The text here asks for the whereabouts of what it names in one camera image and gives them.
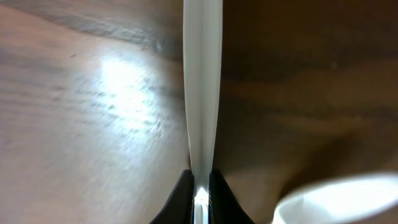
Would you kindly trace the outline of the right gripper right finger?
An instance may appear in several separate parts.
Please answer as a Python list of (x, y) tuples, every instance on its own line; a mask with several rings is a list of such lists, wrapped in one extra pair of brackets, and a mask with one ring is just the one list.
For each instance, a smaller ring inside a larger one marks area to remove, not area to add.
[(209, 222), (211, 224), (254, 224), (241, 208), (218, 169), (210, 174)]

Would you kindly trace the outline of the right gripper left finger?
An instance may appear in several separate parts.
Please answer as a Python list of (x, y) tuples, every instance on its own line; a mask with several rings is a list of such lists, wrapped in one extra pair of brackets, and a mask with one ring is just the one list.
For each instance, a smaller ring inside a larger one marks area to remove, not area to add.
[(193, 175), (184, 170), (166, 203), (150, 224), (192, 224)]

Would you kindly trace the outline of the white spoon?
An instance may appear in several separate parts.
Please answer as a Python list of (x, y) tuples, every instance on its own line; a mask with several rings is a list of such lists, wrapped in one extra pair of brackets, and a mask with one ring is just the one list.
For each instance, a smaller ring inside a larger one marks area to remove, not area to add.
[(272, 224), (351, 223), (397, 205), (397, 173), (373, 173), (328, 180), (281, 199)]

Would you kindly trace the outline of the white spoon angled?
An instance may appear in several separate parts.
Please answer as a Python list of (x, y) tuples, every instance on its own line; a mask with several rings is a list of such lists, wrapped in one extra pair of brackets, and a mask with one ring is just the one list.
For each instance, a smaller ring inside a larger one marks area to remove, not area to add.
[(183, 77), (193, 222), (209, 224), (210, 174), (220, 103), (223, 0), (183, 1)]

